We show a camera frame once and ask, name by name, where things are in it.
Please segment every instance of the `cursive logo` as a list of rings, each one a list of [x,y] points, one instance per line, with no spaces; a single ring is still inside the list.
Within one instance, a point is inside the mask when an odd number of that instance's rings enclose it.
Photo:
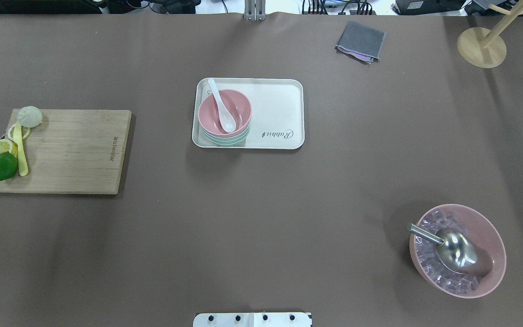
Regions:
[[[114,161],[114,153],[116,152],[116,145],[118,144],[118,137],[112,140],[112,151],[110,151],[110,161]]]
[[[284,139],[289,139],[294,136],[294,131],[291,129],[286,129],[284,132],[263,132],[261,137],[283,137]]]

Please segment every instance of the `metal scoop handle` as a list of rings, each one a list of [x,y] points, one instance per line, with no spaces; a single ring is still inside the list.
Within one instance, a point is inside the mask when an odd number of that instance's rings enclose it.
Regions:
[[[423,228],[415,226],[412,223],[407,224],[407,230],[415,235],[419,235],[422,238],[425,238],[425,240],[428,240],[428,241],[431,241],[431,242],[437,244],[438,246],[442,246],[445,242],[445,240],[443,240],[439,236],[432,234],[430,232],[427,232],[427,230],[424,230]]]

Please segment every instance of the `wooden stand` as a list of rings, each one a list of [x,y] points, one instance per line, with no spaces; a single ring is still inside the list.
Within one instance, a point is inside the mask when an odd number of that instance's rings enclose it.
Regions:
[[[494,68],[506,58],[506,43],[500,33],[519,15],[523,15],[523,0],[520,0],[511,10],[505,10],[495,5],[490,9],[506,15],[492,29],[472,27],[463,31],[457,38],[457,49],[465,60],[480,68]]]

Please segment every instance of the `brown table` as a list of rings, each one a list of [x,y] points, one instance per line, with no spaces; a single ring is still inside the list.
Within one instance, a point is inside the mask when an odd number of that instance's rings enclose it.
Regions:
[[[380,62],[334,50],[349,19],[387,32]],[[312,312],[317,327],[523,326],[523,17],[498,68],[456,49],[497,20],[0,16],[0,135],[25,105],[133,112],[118,195],[0,194],[0,326],[264,310]],[[195,146],[209,76],[300,81],[303,146]],[[488,296],[448,296],[409,258],[405,223],[442,203],[504,240]]]

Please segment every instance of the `small pink bowl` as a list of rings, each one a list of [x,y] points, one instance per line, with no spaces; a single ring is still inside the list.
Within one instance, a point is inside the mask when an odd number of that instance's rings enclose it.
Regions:
[[[219,122],[219,113],[217,111],[217,104],[213,95],[210,94],[199,106],[199,124],[207,132],[218,137],[232,137],[245,130],[252,119],[252,105],[249,99],[234,89],[221,89],[219,94],[222,96],[223,103],[226,105],[231,116],[235,120],[236,130],[227,133],[222,129]]]
[[[415,235],[411,234],[409,250],[411,252],[411,259],[413,260],[417,271],[419,271],[421,276],[423,276],[423,278],[434,287],[452,296],[460,298],[477,298],[490,294],[490,292],[500,285],[504,273],[506,272],[506,249],[504,248],[504,242],[502,241],[500,234],[492,223],[488,221],[488,218],[484,217],[481,213],[460,204],[443,204],[434,207],[419,219],[417,225],[421,223],[425,216],[436,209],[441,209],[443,213],[451,212],[456,215],[457,221],[469,230],[468,239],[477,246],[482,247],[488,252],[488,254],[490,254],[493,259],[493,268],[492,271],[481,278],[479,286],[475,290],[471,290],[467,294],[453,294],[452,292],[448,292],[435,284],[423,271],[423,267],[421,266],[421,263],[419,263],[417,252],[415,250]]]

